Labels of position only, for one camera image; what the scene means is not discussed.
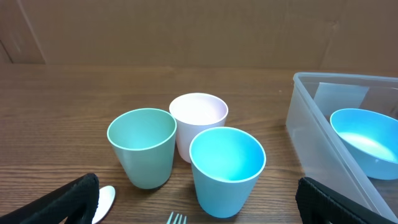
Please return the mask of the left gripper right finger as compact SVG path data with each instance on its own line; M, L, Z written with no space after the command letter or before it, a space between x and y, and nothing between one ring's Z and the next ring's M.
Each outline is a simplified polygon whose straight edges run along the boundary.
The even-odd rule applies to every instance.
M295 200L303 224L395 224L310 177L298 181Z

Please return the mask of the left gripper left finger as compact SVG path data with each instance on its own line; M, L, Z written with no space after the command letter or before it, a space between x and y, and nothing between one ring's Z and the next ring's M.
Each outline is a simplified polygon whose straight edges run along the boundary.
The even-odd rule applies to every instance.
M87 173L1 217L1 223L91 224L98 207L99 180Z

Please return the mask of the teal bowl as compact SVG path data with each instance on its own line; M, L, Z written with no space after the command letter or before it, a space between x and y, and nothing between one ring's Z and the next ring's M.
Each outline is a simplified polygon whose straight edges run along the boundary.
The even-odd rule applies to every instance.
M332 113L330 124L366 176L397 178L397 120L359 108Z

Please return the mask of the blue cup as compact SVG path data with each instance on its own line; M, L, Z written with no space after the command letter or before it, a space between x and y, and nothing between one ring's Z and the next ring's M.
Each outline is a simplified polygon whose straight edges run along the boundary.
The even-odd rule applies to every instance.
M200 132L190 144L189 155L198 203L216 218L239 213L267 160L255 137L231 127Z

